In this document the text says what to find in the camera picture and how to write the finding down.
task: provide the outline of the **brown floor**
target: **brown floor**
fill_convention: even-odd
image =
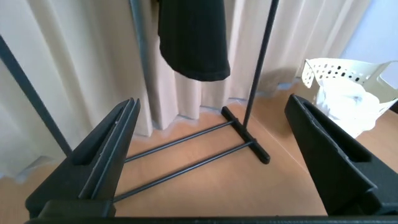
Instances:
[[[289,94],[257,98],[249,130],[271,155],[261,164],[248,148],[218,159],[115,204],[117,216],[188,217],[254,215],[325,215],[325,209],[308,174],[283,113]],[[239,118],[244,105],[228,106]],[[179,122],[150,138],[135,138],[129,154],[222,123],[223,117],[202,113],[197,123]],[[398,115],[388,111],[376,127],[358,138],[387,165],[398,171]],[[117,193],[137,187],[243,141],[225,127],[147,157],[127,163]],[[26,183],[0,180],[0,223],[23,223],[28,213],[25,198],[55,166],[37,169]]]

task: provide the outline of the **horizontal metal bar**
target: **horizontal metal bar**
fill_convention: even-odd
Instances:
[[[195,138],[195,137],[201,136],[202,134],[206,134],[206,133],[209,133],[209,132],[211,132],[211,131],[220,129],[220,128],[222,128],[222,127],[225,127],[225,126],[227,126],[227,125],[232,124],[233,122],[234,122],[234,121],[228,121],[228,122],[225,122],[225,123],[223,123],[223,124],[219,124],[219,125],[210,127],[210,128],[208,128],[208,129],[199,131],[199,132],[197,132],[197,133],[193,133],[193,134],[191,134],[191,135],[182,137],[182,138],[177,139],[177,140],[174,140],[174,141],[172,141],[172,142],[168,142],[168,143],[166,143],[166,144],[164,144],[164,145],[157,146],[157,147],[155,147],[155,148],[153,148],[153,149],[146,150],[145,152],[138,153],[138,154],[136,154],[136,155],[133,155],[133,156],[131,156],[131,157],[128,157],[128,158],[124,161],[124,163],[133,161],[134,159],[138,159],[138,158],[147,156],[147,155],[149,155],[149,154],[152,154],[152,153],[154,153],[154,152],[157,152],[157,151],[160,151],[160,150],[162,150],[162,149],[168,148],[168,147],[170,147],[170,146],[174,146],[174,145],[176,145],[176,144],[178,144],[178,143],[181,143],[181,142],[184,142],[184,141],[186,141],[186,140],[193,139],[193,138]]]
[[[140,186],[140,187],[138,187],[136,189],[133,189],[133,190],[130,190],[130,191],[126,192],[126,193],[118,195],[118,196],[116,196],[113,199],[113,202],[118,202],[118,201],[123,200],[123,199],[125,199],[127,197],[130,197],[130,196],[135,195],[135,194],[137,194],[139,192],[142,192],[143,190],[146,190],[146,189],[148,189],[150,187],[153,187],[155,185],[161,184],[161,183],[165,182],[166,180],[170,180],[171,178],[174,178],[174,177],[179,176],[181,174],[184,174],[184,173],[186,173],[188,171],[191,171],[191,170],[193,170],[195,168],[203,166],[203,165],[205,165],[205,164],[207,164],[207,163],[209,163],[211,161],[214,161],[214,160],[219,159],[219,158],[221,158],[223,156],[231,154],[232,152],[236,152],[236,151],[238,151],[238,150],[240,150],[240,149],[242,149],[242,148],[244,148],[246,146],[249,146],[250,144],[252,144],[252,142],[246,142],[246,143],[241,144],[239,146],[235,146],[232,149],[228,149],[227,151],[221,152],[221,153],[219,153],[219,154],[217,154],[215,156],[211,156],[211,157],[209,157],[209,158],[207,158],[205,160],[197,162],[196,164],[190,165],[190,166],[188,166],[186,168],[183,168],[183,169],[180,169],[180,170],[178,170],[178,171],[176,171],[176,172],[174,172],[172,174],[166,175],[166,176],[161,177],[161,178],[159,178],[157,180],[149,182],[148,184],[144,184],[144,185],[142,185],[142,186]]]

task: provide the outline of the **clothes rack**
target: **clothes rack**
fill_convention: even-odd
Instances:
[[[149,149],[146,150],[144,152],[138,153],[136,155],[133,155],[131,157],[128,157],[124,163],[126,162],[131,162],[134,161],[136,159],[142,158],[144,156],[147,156],[149,154],[155,153],[157,151],[163,150],[163,149],[167,149],[170,146],[174,146],[176,144],[179,144],[181,142],[184,141],[188,141],[190,139],[194,139],[198,136],[201,136],[203,134],[212,132],[214,130],[223,128],[225,126],[229,126],[232,125],[232,127],[235,129],[235,131],[240,135],[240,137],[244,140],[243,144],[240,144],[238,146],[233,147],[232,149],[228,149],[226,151],[223,151],[215,156],[211,156],[207,159],[204,159],[200,162],[197,162],[195,164],[192,164],[190,166],[187,166],[183,169],[180,169],[172,174],[163,176],[159,179],[153,180],[152,182],[149,182],[147,184],[144,184],[140,187],[137,187],[135,189],[132,189],[128,192],[125,192],[121,195],[115,196],[113,202],[118,202],[122,199],[125,199],[127,197],[130,197],[132,195],[135,195],[139,192],[142,192],[143,190],[146,190],[148,188],[151,188],[155,185],[161,184],[167,180],[170,180],[174,177],[177,177],[181,174],[184,174],[186,172],[189,172],[197,167],[203,166],[211,161],[214,161],[216,159],[219,159],[221,157],[224,157],[228,154],[231,154],[233,152],[236,152],[246,146],[249,146],[249,148],[253,151],[253,153],[255,153],[255,155],[257,156],[257,158],[263,163],[263,164],[268,164],[270,161],[270,156],[268,155],[268,153],[261,147],[261,145],[257,142],[257,140],[255,138],[253,138],[251,136],[251,134],[248,131],[248,122],[249,122],[249,118],[250,118],[250,114],[251,114],[251,110],[252,110],[252,106],[254,103],[254,97],[256,95],[256,90],[257,90],[257,86],[259,83],[259,79],[260,79],[260,74],[261,74],[261,70],[262,70],[262,64],[264,63],[264,57],[266,55],[266,50],[267,50],[267,46],[268,46],[268,42],[269,42],[269,38],[271,36],[271,30],[272,30],[272,25],[274,23],[274,19],[275,19],[275,14],[276,14],[276,10],[277,10],[277,6],[278,6],[278,2],[279,0],[272,0],[271,1],[271,7],[269,10],[269,14],[268,14],[268,18],[267,18],[267,24],[266,24],[266,29],[264,31],[264,36],[262,38],[262,44],[261,44],[261,49],[260,49],[260,54],[259,54],[259,58],[257,60],[257,66],[256,66],[256,71],[254,72],[254,78],[253,78],[253,83],[251,86],[251,90],[250,90],[250,95],[249,95],[249,100],[248,100],[248,105],[246,107],[246,112],[244,115],[244,120],[243,120],[243,124],[241,124],[239,122],[239,120],[235,117],[235,115],[226,107],[224,106],[221,110],[221,114],[224,116],[224,118],[227,120],[227,122],[222,123],[222,124],[217,124],[216,126],[210,127],[208,129],[199,131],[197,133],[193,133],[191,135],[182,137],[180,139],[168,142],[166,144],[163,144],[161,146],[157,146],[153,149]]]

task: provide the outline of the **white plastic basket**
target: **white plastic basket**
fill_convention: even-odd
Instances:
[[[296,95],[314,103],[319,90],[319,81],[324,78],[349,78],[359,83],[367,92],[372,93],[380,100],[380,117],[398,99],[398,90],[390,86],[381,78],[383,71],[391,64],[391,61],[382,64],[373,64],[355,60],[340,58],[315,58],[305,60],[301,75],[302,83],[299,85]]]

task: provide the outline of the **floor seam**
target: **floor seam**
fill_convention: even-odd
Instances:
[[[304,168],[302,165],[301,165],[301,163],[299,163],[297,160],[296,160],[296,158],[293,156],[293,155],[291,155],[291,153],[288,151],[288,150],[286,150],[286,148],[278,141],[278,139],[276,139],[269,131],[268,131],[268,129],[266,128],[266,127],[264,127],[264,125],[262,125],[261,123],[260,123],[260,121],[254,116],[254,115],[250,115],[250,117],[252,118],[252,119],[254,119],[264,130],[266,130],[267,131],[267,133],[278,143],[278,145],[280,145],[284,150],[285,150],[285,152],[304,170],[304,172],[306,172],[306,173],[308,173],[309,174],[309,171],[306,169],[306,168]]]

